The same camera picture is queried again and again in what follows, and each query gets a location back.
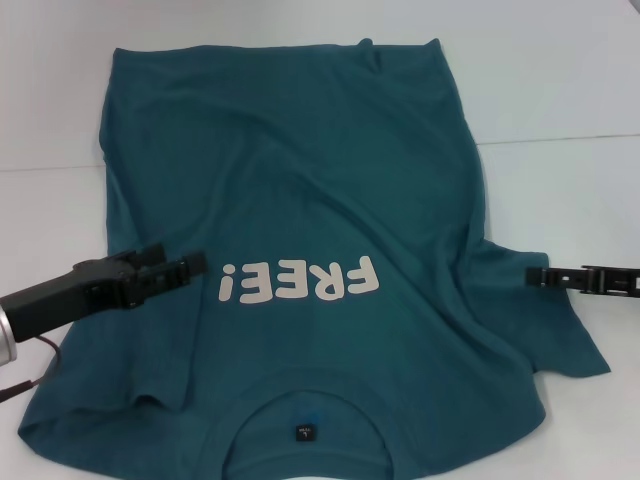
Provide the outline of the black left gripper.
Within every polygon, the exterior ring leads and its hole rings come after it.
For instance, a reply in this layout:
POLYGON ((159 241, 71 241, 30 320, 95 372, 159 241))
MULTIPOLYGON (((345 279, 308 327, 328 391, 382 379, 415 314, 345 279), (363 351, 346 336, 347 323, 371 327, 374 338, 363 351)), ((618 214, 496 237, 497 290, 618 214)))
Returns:
POLYGON ((206 256, 196 252, 166 262, 161 244, 128 250, 117 260, 81 262, 52 280, 1 298, 14 340, 35 338, 92 314, 123 306, 136 308, 147 299, 185 287, 208 271, 206 256))

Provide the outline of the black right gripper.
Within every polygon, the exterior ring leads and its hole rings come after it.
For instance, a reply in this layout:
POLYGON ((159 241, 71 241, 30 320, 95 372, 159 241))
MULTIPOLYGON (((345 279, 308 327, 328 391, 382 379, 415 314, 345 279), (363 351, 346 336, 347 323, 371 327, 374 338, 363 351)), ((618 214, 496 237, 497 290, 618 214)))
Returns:
POLYGON ((639 270, 605 266, 584 266, 582 269, 527 268, 527 285, 537 288, 575 290, 590 295, 639 297, 639 270))

